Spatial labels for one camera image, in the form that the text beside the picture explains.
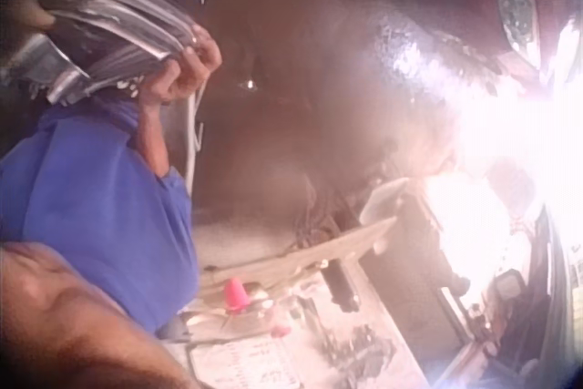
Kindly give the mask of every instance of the welder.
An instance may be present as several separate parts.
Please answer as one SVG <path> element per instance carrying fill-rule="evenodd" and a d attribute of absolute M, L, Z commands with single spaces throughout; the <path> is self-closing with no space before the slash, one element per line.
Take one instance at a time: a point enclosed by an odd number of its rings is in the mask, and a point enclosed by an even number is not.
<path fill-rule="evenodd" d="M 37 0 L 10 2 L 6 20 L 52 25 Z M 221 64 L 193 33 L 137 98 L 52 107 L 0 162 L 2 365 L 27 385 L 197 387 L 153 336 L 197 290 L 191 200 L 160 122 Z"/>

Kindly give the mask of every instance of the metal part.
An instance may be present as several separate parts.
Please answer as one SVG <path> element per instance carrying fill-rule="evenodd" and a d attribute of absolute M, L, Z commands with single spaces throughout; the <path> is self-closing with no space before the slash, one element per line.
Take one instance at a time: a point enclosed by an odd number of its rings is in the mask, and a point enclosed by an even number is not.
<path fill-rule="evenodd" d="M 389 366 L 395 352 L 393 342 L 379 338 L 369 325 L 354 329 L 347 342 L 338 342 L 330 332 L 324 338 L 328 362 L 343 373 L 336 389 L 358 389 L 368 379 L 378 377 Z"/>
<path fill-rule="evenodd" d="M 57 81 L 62 87 L 64 82 L 78 77 L 86 79 L 87 74 L 61 52 L 43 34 L 34 34 L 11 60 L 10 76 L 21 77 L 41 86 L 51 87 Z"/>
<path fill-rule="evenodd" d="M 76 95 L 88 81 L 89 76 L 85 72 L 78 67 L 71 66 L 53 82 L 46 95 L 46 100 L 55 104 L 64 96 Z"/>
<path fill-rule="evenodd" d="M 332 294 L 332 302 L 340 306 L 345 313 L 360 311 L 361 298 L 341 261 L 330 261 L 328 266 L 322 269 L 322 276 Z"/>

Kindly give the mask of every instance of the wire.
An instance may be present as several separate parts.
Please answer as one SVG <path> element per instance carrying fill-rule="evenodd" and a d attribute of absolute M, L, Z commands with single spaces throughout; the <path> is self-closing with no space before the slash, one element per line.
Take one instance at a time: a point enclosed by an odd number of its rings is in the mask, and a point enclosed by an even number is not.
<path fill-rule="evenodd" d="M 200 90 L 198 92 L 194 92 L 192 96 L 189 97 L 189 107 L 186 113 L 187 160 L 185 180 L 187 191 L 191 197 L 192 187 L 194 186 L 194 168 L 196 165 L 197 151 L 200 150 L 200 142 L 202 141 L 202 138 L 197 139 L 195 118 L 206 87 L 207 82 L 205 81 L 202 84 L 202 87 L 200 87 Z"/>

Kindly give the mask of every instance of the bright light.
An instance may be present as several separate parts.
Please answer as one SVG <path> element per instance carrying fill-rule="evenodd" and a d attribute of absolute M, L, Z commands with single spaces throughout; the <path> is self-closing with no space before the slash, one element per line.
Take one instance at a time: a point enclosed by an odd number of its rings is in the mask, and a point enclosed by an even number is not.
<path fill-rule="evenodd" d="M 559 93 L 568 79 L 568 74 L 577 61 L 581 32 L 575 28 L 575 20 L 570 20 L 561 31 L 558 39 L 557 54 L 554 58 L 555 93 Z"/>
<path fill-rule="evenodd" d="M 443 228 L 442 251 L 454 272 L 471 281 L 462 303 L 466 308 L 481 303 L 510 238 L 506 208 L 485 180 L 463 174 L 429 179 L 426 193 Z"/>

